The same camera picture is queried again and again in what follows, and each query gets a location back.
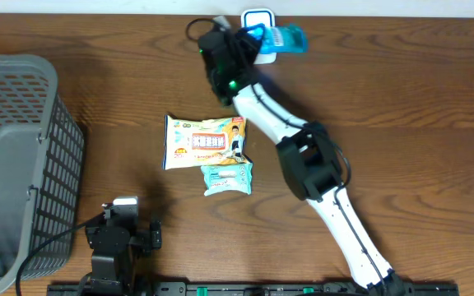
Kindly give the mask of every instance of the perforated basket side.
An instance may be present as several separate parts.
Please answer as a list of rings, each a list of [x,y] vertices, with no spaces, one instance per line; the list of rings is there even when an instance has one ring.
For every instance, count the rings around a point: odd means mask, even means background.
[[[49,123],[47,153],[36,199],[30,249],[74,225],[81,179],[84,139],[80,128],[57,97]],[[23,279],[50,275],[69,258],[72,234],[41,251],[28,265]]]

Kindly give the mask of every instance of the green connector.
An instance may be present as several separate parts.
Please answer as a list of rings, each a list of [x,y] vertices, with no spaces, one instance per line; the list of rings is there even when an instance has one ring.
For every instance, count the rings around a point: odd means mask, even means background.
[[[207,296],[207,288],[197,288],[197,296]]]

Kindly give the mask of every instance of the white wall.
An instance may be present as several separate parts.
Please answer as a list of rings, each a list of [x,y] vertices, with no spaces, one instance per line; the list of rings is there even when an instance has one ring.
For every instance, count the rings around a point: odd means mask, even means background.
[[[474,17],[474,0],[0,0],[0,12]]]

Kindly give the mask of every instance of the gray plastic basket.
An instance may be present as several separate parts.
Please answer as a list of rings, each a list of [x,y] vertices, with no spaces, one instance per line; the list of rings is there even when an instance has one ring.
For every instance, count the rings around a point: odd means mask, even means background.
[[[0,293],[30,250],[75,223],[84,140],[57,87],[46,60],[0,55]],[[54,273],[71,244],[51,243],[23,279]]]

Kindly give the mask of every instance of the teal wrapper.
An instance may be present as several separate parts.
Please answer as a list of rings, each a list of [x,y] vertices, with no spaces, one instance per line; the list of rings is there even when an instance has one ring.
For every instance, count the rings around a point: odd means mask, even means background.
[[[207,190],[205,196],[227,190],[252,194],[252,163],[232,165],[203,165]]]

